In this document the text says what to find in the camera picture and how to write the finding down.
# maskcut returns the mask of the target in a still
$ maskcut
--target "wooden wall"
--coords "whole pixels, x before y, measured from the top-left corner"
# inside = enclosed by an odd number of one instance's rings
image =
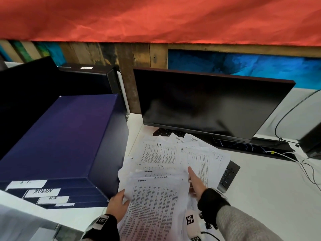
[[[133,67],[167,69],[168,49],[321,57],[321,47],[0,40],[0,58],[6,61],[28,62],[44,56],[52,56],[57,65],[64,62],[119,65],[132,113],[140,113]]]

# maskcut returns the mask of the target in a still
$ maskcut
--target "monitor stand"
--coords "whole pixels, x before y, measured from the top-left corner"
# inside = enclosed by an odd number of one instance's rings
[[[153,133],[153,136],[159,136],[159,135],[170,136],[171,133],[176,134],[178,137],[184,137],[185,135],[185,132],[182,132],[182,131],[159,128]],[[294,151],[290,147],[288,142],[285,142],[285,141],[262,139],[262,138],[254,137],[251,139],[250,143],[240,143],[240,142],[215,139],[215,137],[204,135],[204,134],[192,134],[192,135],[219,149],[226,149],[226,150],[242,152],[247,154],[254,154],[254,155],[262,155],[262,156],[267,156],[267,157],[277,158],[277,159],[282,159],[287,161],[290,161],[290,159],[285,156],[275,154],[273,152],[267,152],[267,151],[274,151],[280,154]],[[292,158],[293,160],[296,160],[296,157],[294,154],[286,154],[286,156]]]

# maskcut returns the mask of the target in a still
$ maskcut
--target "handwritten label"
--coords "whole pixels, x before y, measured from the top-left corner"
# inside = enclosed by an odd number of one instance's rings
[[[65,203],[65,204],[62,204],[62,203],[59,203],[59,204],[56,204],[55,206],[74,206],[75,203]]]
[[[8,189],[35,189],[45,186],[47,180],[12,181],[6,188]]]
[[[24,198],[51,197],[57,196],[61,189],[30,189],[24,195]]]
[[[58,204],[58,203],[67,203],[69,196],[56,196],[56,197],[41,197],[38,199],[37,204]]]

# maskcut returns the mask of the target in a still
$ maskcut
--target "red fabric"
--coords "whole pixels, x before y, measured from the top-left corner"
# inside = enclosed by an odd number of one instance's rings
[[[0,38],[321,46],[321,0],[1,0]]]

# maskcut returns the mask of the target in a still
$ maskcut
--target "black monitor screen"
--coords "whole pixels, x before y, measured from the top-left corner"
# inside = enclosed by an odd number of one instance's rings
[[[134,69],[145,125],[251,139],[292,80]]]

